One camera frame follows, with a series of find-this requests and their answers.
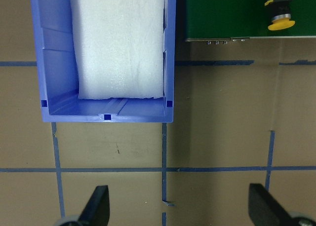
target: blue plastic bin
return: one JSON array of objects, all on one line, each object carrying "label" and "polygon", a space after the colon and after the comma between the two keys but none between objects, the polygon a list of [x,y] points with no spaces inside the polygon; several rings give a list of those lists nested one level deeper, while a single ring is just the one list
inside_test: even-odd
[{"label": "blue plastic bin", "polygon": [[176,0],[165,0],[164,96],[78,99],[70,0],[31,0],[43,121],[172,122]]}]

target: green board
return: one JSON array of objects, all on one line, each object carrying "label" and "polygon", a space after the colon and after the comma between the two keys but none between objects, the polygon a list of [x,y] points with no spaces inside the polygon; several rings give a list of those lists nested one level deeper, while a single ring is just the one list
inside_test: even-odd
[{"label": "green board", "polygon": [[186,40],[316,36],[316,0],[290,3],[296,24],[269,31],[265,0],[186,0]]}]

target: blue container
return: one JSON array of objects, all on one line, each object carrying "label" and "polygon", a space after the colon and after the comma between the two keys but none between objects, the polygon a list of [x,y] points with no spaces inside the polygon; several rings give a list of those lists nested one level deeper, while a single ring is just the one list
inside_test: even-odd
[{"label": "blue container", "polygon": [[31,0],[43,121],[172,122],[176,0],[164,8],[164,96],[78,99],[70,0]]}]

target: storage bin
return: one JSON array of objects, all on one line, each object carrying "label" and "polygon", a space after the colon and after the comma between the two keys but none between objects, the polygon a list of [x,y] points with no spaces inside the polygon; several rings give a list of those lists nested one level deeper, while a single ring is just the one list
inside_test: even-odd
[{"label": "storage bin", "polygon": [[31,0],[31,3],[43,121],[173,121],[176,0],[165,0],[164,95],[159,99],[78,99],[70,0]]}]

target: white foam sheet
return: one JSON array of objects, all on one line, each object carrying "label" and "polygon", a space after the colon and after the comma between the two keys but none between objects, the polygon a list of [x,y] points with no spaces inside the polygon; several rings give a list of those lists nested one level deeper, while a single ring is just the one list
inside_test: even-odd
[{"label": "white foam sheet", "polygon": [[164,0],[70,0],[80,99],[163,96]]}]

